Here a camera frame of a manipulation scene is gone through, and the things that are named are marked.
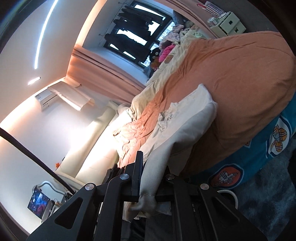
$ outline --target air conditioner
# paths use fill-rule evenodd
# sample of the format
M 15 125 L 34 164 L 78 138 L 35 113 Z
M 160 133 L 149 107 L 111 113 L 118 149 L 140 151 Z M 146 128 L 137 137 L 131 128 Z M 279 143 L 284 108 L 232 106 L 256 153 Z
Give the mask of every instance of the air conditioner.
M 46 89 L 35 96 L 38 102 L 41 105 L 41 110 L 46 109 L 53 102 L 55 102 L 58 98 L 56 93 L 52 93 L 49 89 Z

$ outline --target led light strip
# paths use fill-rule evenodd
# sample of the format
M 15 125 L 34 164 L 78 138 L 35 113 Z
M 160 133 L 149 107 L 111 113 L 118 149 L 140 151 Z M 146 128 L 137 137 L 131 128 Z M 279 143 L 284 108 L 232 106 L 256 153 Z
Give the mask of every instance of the led light strip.
M 39 37 L 39 41 L 38 41 L 38 45 L 37 45 L 37 51 L 36 51 L 34 69 L 37 69 L 37 67 L 38 67 L 38 57 L 39 57 L 39 52 L 40 52 L 40 46 L 41 46 L 42 38 L 43 38 L 43 35 L 44 35 L 44 32 L 45 32 L 45 28 L 46 28 L 46 25 L 48 23 L 49 17 L 51 15 L 52 11 L 54 10 L 54 7 L 57 4 L 57 2 L 58 2 L 58 0 L 55 0 L 54 1 L 51 9 L 48 12 L 48 15 L 47 15 L 47 17 L 45 19 L 45 22 L 43 24 L 43 27 L 42 27 L 42 30 L 41 30 L 41 34 L 40 34 L 40 37 Z
M 37 78 L 35 78 L 35 79 L 29 81 L 28 85 L 31 85 L 31 84 L 35 83 L 36 81 L 38 81 L 38 80 L 40 80 L 40 79 L 41 79 L 41 77 L 37 77 Z

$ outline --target screw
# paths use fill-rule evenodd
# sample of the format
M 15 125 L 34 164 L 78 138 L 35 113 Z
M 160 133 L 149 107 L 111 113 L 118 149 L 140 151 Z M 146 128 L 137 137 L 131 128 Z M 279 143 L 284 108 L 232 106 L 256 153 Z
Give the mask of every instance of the screw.
M 88 191 L 92 190 L 93 188 L 94 188 L 94 184 L 92 184 L 92 183 L 88 183 L 88 184 L 85 185 L 85 189 L 88 190 Z
M 173 180 L 175 178 L 174 174 L 167 174 L 165 177 L 168 180 Z
M 202 190 L 208 190 L 210 187 L 209 187 L 208 184 L 203 183 L 203 184 L 200 185 L 200 188 L 201 188 Z
M 126 173 L 123 173 L 123 174 L 120 175 L 120 179 L 121 179 L 121 180 L 126 180 L 126 179 L 128 179 L 128 178 L 129 178 L 129 175 L 126 174 Z

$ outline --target pink stuffed toy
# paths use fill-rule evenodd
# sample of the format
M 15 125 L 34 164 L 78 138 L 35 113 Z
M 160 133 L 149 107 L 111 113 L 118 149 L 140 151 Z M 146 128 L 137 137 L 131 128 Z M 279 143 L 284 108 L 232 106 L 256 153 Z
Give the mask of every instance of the pink stuffed toy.
M 161 53 L 161 55 L 159 56 L 159 62 L 163 62 L 165 60 L 165 58 L 170 54 L 170 52 L 173 50 L 173 48 L 175 47 L 176 45 L 174 44 L 171 44 L 170 46 L 166 47 L 164 49 L 164 51 Z

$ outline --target window frame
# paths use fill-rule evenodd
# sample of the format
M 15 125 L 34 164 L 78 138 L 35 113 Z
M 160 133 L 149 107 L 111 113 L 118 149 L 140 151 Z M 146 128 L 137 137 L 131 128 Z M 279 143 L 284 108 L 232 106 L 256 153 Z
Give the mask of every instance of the window frame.
M 150 6 L 150 5 L 147 5 L 147 4 L 138 2 L 138 1 L 133 1 L 130 6 L 131 7 L 135 7 L 136 5 L 141 5 L 141 6 L 145 7 L 145 8 L 149 8 L 150 10 L 152 10 L 152 11 L 154 11 L 154 12 L 156 12 L 156 13 L 158 13 L 158 14 L 160 14 L 160 15 L 162 15 L 162 16 L 165 17 L 165 19 L 163 20 L 163 24 L 160 25 L 160 26 L 158 26 L 158 28 L 154 31 L 154 33 L 150 36 L 149 39 L 145 39 L 147 41 L 147 43 L 144 46 L 146 46 L 149 49 L 151 49 L 154 44 L 159 45 L 160 42 L 158 41 L 158 38 L 166 30 L 166 28 L 172 23 L 173 18 L 170 15 L 162 12 L 159 9 L 156 9 L 156 8 Z M 112 34 L 116 34 L 118 31 L 119 31 L 119 28 L 117 28 L 115 26 L 114 29 L 111 31 L 111 33 Z M 104 44 L 104 48 L 106 48 L 106 49 L 108 49 L 108 50 L 110 50 L 110 51 L 118 54 L 119 56 L 125 58 L 126 60 L 129 60 L 130 62 L 136 64 L 137 66 L 141 67 L 142 69 L 146 68 L 145 65 L 141 64 L 141 61 L 139 59 L 137 59 L 137 58 L 136 59 L 133 59 L 130 56 L 128 56 L 128 55 L 126 55 L 124 53 L 121 53 L 117 49 L 114 49 L 113 47 L 110 47 L 110 44 L 108 42 L 106 42 Z

